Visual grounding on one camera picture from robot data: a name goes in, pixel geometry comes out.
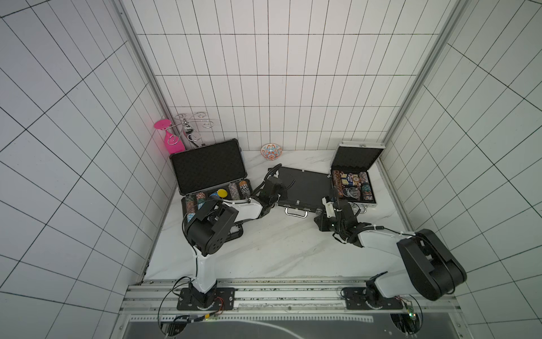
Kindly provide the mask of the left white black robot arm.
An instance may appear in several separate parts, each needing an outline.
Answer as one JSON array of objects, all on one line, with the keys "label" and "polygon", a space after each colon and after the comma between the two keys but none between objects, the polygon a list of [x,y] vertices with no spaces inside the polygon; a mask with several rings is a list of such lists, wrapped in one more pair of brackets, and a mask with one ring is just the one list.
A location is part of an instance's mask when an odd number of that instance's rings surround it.
[{"label": "left white black robot arm", "polygon": [[217,285],[215,254],[227,241],[231,229],[267,216],[289,189],[278,177],[281,167],[282,164],[278,164],[271,168],[264,181],[246,199],[231,201],[211,196],[186,224],[183,233],[196,260],[196,274],[189,289],[201,302],[214,299]]}]

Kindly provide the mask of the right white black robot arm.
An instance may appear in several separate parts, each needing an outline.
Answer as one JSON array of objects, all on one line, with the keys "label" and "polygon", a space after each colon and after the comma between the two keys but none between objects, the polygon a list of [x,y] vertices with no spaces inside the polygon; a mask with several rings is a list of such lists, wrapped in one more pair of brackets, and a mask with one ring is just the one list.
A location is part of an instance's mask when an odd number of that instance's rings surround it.
[{"label": "right white black robot arm", "polygon": [[388,300],[415,292],[436,301],[466,282],[467,272],[432,230],[395,231],[359,222],[346,200],[326,196],[322,204],[324,211],[315,218],[320,231],[333,233],[341,244],[383,251],[401,264],[398,271],[381,272],[366,281],[362,299],[369,308],[384,308]]}]

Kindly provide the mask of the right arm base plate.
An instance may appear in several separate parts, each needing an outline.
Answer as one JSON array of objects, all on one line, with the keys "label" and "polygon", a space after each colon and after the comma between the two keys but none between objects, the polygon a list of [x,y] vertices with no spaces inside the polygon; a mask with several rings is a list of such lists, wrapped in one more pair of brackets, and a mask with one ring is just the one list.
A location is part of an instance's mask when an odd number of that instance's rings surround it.
[{"label": "right arm base plate", "polygon": [[402,310],[397,298],[384,298],[377,290],[365,287],[343,288],[340,295],[348,310]]}]

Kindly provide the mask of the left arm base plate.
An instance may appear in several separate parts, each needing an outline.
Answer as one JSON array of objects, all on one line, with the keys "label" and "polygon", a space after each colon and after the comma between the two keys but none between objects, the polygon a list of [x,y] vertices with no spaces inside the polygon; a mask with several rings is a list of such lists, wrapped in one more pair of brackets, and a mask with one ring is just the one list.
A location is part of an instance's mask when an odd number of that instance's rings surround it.
[{"label": "left arm base plate", "polygon": [[229,311],[234,309],[234,288],[211,288],[207,293],[183,288],[176,305],[178,311]]}]

